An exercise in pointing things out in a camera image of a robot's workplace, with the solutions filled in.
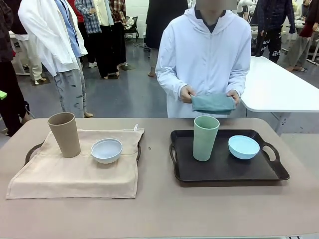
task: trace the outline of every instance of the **white jacket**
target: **white jacket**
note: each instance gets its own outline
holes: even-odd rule
[[[86,55],[77,17],[69,4],[68,8],[79,51]],[[18,15],[27,33],[36,38],[37,54],[52,76],[56,76],[56,72],[79,69],[63,16],[54,0],[22,0]]]
[[[169,118],[195,118],[192,105],[180,100],[190,85],[197,95],[244,92],[251,58],[251,29],[227,10],[210,33],[194,8],[174,19],[163,33],[156,67],[158,82],[167,93]]]

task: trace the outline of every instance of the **bowl rim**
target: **bowl rim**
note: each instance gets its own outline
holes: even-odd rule
[[[95,156],[95,155],[93,154],[94,148],[95,148],[98,144],[103,143],[103,142],[106,142],[106,141],[112,141],[112,142],[119,143],[119,144],[121,145],[120,151],[119,151],[118,153],[116,153],[115,155],[113,155],[113,156],[111,156],[111,157],[107,157],[107,158],[100,158],[100,157]],[[114,157],[118,156],[119,154],[121,154],[122,150],[123,150],[123,145],[122,145],[122,143],[121,143],[119,140],[117,140],[117,139],[115,139],[115,138],[105,138],[105,139],[102,139],[102,140],[97,141],[96,143],[94,143],[94,144],[92,145],[92,147],[91,147],[91,155],[92,155],[93,157],[97,158],[97,159],[100,159],[100,160],[108,160],[108,159],[114,158]]]
[[[246,138],[246,139],[250,140],[251,142],[253,142],[255,145],[258,146],[257,152],[256,152],[256,153],[247,154],[247,153],[243,153],[243,152],[240,152],[240,151],[235,150],[235,149],[230,145],[229,142],[230,142],[230,140],[232,140],[232,139],[234,139],[234,138],[237,138],[237,137]],[[250,137],[244,136],[244,135],[234,135],[234,136],[230,137],[229,140],[228,140],[228,146],[229,146],[230,148],[232,148],[235,152],[240,153],[240,154],[242,154],[242,155],[247,155],[247,156],[248,156],[248,155],[256,155],[256,154],[260,151],[260,145],[259,145],[259,143],[258,143],[256,140],[254,140],[254,139],[252,139],[252,138],[250,138]]]

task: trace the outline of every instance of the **blue shirt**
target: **blue shirt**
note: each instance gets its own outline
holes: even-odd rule
[[[74,28],[71,24],[71,21],[70,21],[68,5],[66,4],[65,0],[54,0],[54,1],[55,1],[56,5],[58,6],[58,8],[63,16],[64,23],[65,23],[65,26],[66,26],[66,29],[68,31],[68,35],[70,38],[73,53],[74,53],[75,57],[80,57],[80,56],[82,56],[82,54],[79,51],[78,39],[76,37],[75,30],[74,30]]]

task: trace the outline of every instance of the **bowl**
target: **bowl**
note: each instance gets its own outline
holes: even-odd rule
[[[250,137],[236,135],[228,140],[229,151],[239,159],[252,159],[260,150],[259,144]]]
[[[99,163],[108,164],[119,159],[122,149],[123,146],[117,139],[106,138],[92,146],[91,154]]]

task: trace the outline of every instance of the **white sneaker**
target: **white sneaker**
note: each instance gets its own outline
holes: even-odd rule
[[[94,68],[94,67],[97,67],[98,64],[96,62],[93,62],[93,63],[89,63],[89,68]]]

